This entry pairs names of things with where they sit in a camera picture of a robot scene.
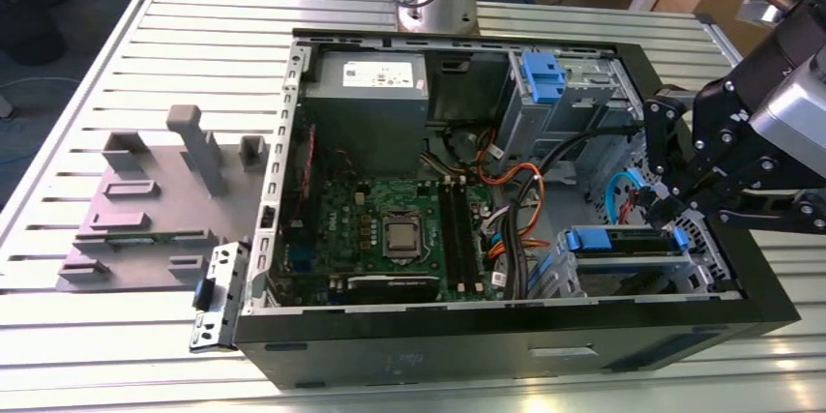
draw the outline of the sticker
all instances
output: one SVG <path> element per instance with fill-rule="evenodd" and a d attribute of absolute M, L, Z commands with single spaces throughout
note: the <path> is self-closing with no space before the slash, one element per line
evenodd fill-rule
<path fill-rule="evenodd" d="M 504 273 L 499 273 L 498 271 L 494 271 L 491 275 L 491 285 L 495 285 L 496 287 L 504 287 L 506 281 L 507 281 L 507 275 Z"/>
<path fill-rule="evenodd" d="M 344 63 L 344 87 L 414 87 L 414 64 L 407 62 Z"/>
<path fill-rule="evenodd" d="M 495 157 L 496 160 L 502 160 L 502 156 L 504 155 L 504 151 L 499 149 L 495 144 L 491 144 L 491 148 L 488 149 L 488 153 Z"/>

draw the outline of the slotted aluminum worktable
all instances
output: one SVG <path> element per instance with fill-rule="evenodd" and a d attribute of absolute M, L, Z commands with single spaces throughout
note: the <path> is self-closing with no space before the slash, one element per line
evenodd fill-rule
<path fill-rule="evenodd" d="M 0 409 L 826 409 L 822 237 L 757 234 L 802 322 L 659 371 L 622 375 L 283 393 L 239 352 L 187 353 L 189 292 L 51 292 L 105 167 L 97 151 L 109 131 L 137 129 L 149 144 L 177 143 L 165 131 L 167 109 L 195 103 L 219 142 L 271 133 L 292 29 L 388 31 L 392 11 L 387 0 L 132 1 L 0 215 L 0 289 L 17 291 L 0 296 Z M 662 80 L 688 89 L 737 60 L 715 28 L 688 15 L 482 3 L 479 21 L 491 36 L 640 44 Z"/>

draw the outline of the metal bracket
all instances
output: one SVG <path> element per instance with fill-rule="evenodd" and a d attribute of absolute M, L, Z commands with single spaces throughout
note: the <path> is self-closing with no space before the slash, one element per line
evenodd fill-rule
<path fill-rule="evenodd" d="M 213 249 L 207 276 L 192 300 L 197 310 L 189 339 L 189 352 L 237 350 L 232 344 L 243 306 L 249 245 L 233 242 Z"/>

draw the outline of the gray foam holder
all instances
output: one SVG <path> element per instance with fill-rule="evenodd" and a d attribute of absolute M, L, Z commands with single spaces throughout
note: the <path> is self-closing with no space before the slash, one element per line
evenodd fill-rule
<path fill-rule="evenodd" d="M 111 165 L 63 261 L 57 290 L 193 288 L 212 248 L 255 231 L 263 172 L 251 169 L 251 161 L 260 164 L 264 157 L 265 164 L 260 144 L 263 138 L 216 146 L 225 192 L 213 196 L 184 162 L 181 146 L 147 147 L 137 133 L 113 133 L 107 149 L 117 155 L 105 157 Z"/>

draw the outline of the expansion slot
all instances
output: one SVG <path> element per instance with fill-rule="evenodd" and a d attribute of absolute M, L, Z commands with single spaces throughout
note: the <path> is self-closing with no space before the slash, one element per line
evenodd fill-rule
<path fill-rule="evenodd" d="M 455 240 L 455 211 L 452 209 L 451 185 L 439 186 L 439 211 L 442 214 L 442 242 L 444 247 L 444 261 L 447 266 L 448 287 L 456 289 L 464 284 L 462 260 L 459 259 L 459 244 Z"/>
<path fill-rule="evenodd" d="M 476 264 L 476 253 L 474 249 L 474 226 L 471 223 L 470 207 L 463 184 L 452 185 L 452 211 L 455 240 L 458 241 L 459 261 L 462 263 L 462 281 L 464 290 L 476 290 L 479 281 L 479 266 Z"/>

